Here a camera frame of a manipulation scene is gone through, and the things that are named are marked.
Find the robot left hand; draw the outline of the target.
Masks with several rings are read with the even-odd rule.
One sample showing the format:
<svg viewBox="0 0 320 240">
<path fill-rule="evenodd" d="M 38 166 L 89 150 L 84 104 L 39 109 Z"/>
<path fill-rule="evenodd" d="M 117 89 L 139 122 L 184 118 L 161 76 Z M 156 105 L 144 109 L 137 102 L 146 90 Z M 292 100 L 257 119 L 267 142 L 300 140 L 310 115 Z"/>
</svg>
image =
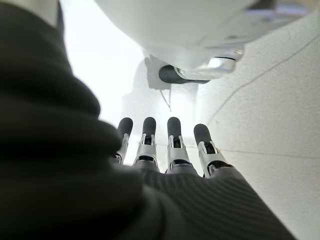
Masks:
<svg viewBox="0 0 320 240">
<path fill-rule="evenodd" d="M 0 237 L 3 240 L 292 240 L 206 126 L 207 176 L 172 157 L 120 162 L 132 120 L 101 121 L 70 66 L 58 0 L 0 3 Z"/>
</svg>

